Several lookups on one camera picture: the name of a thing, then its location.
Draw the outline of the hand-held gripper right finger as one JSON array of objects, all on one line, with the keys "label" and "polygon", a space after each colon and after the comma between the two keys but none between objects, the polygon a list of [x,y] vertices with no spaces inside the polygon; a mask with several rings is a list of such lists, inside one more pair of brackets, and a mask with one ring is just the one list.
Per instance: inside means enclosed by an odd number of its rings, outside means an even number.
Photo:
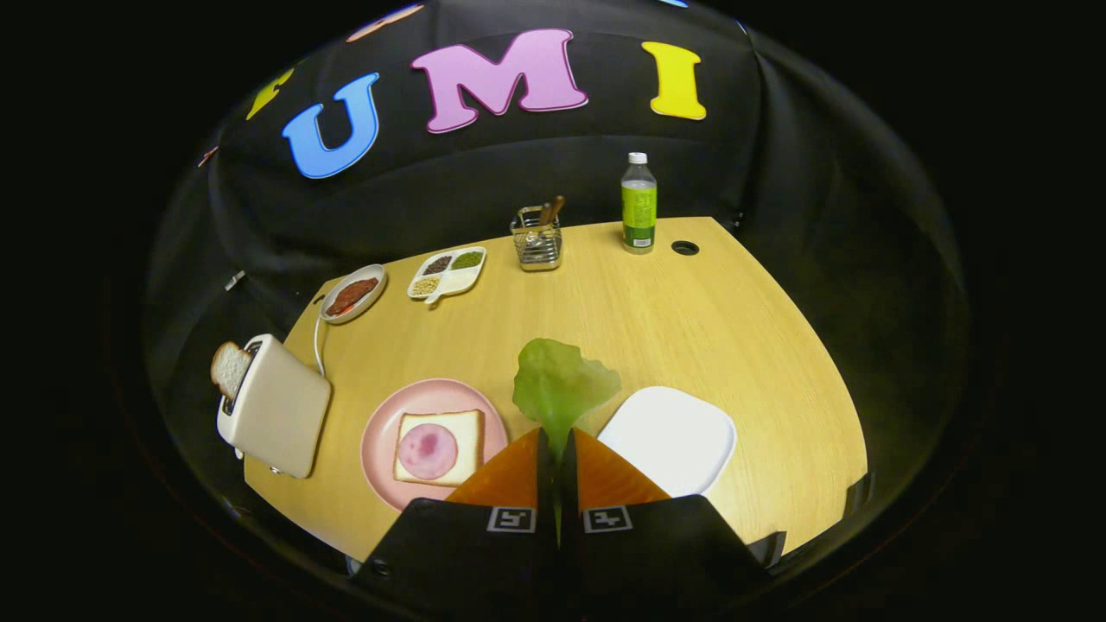
[{"label": "hand-held gripper right finger", "polygon": [[603,442],[568,434],[561,546],[584,616],[766,616],[770,576],[699,493],[664,493]]}]

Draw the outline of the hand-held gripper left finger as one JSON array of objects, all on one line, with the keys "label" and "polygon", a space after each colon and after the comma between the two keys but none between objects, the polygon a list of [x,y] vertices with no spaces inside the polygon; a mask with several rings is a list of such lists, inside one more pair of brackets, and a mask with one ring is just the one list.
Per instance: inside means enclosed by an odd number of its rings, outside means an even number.
[{"label": "hand-held gripper left finger", "polygon": [[538,616],[556,591],[553,460],[534,429],[445,500],[415,498],[353,574],[407,616]]}]

